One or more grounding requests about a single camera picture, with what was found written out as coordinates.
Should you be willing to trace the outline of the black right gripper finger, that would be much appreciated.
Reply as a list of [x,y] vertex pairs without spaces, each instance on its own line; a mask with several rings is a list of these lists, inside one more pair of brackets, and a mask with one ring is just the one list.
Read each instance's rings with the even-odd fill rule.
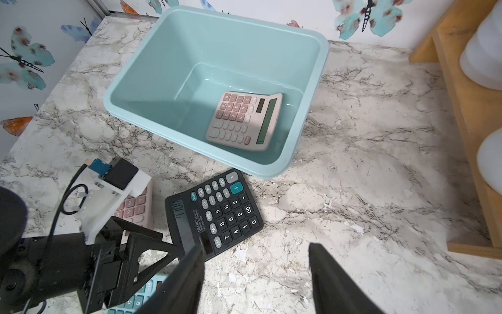
[[316,313],[382,313],[319,243],[309,245]]

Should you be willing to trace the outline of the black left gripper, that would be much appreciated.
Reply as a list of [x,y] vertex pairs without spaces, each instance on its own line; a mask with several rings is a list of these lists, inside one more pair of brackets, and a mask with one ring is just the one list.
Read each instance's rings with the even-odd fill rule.
[[[120,246],[124,232],[140,235],[130,235]],[[127,302],[178,257],[179,247],[162,238],[162,233],[119,217],[109,218],[91,245],[83,233],[24,238],[29,269],[23,310],[72,292],[78,294],[84,313]],[[111,290],[99,292],[96,275],[106,262],[113,262]],[[205,250],[197,244],[136,313],[197,313],[204,278]]]

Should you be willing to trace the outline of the teal calculator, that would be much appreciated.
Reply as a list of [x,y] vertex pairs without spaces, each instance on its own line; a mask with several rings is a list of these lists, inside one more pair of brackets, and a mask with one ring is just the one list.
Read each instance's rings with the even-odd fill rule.
[[132,314],[138,311],[160,288],[168,275],[158,273],[140,288],[127,302],[107,309],[106,314]]

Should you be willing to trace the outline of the black calculator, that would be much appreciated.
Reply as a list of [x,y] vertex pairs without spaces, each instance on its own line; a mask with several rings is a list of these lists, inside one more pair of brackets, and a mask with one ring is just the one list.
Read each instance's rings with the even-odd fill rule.
[[167,197],[165,209],[179,259],[199,245],[210,260],[264,227],[244,175],[235,168]]

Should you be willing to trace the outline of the pink calculator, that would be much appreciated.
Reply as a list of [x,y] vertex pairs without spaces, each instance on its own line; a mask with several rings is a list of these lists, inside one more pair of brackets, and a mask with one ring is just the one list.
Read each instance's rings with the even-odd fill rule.
[[150,180],[142,194],[128,196],[116,209],[114,216],[152,230],[152,186],[153,181]]
[[273,137],[283,95],[223,93],[209,124],[206,140],[253,152],[265,151]]

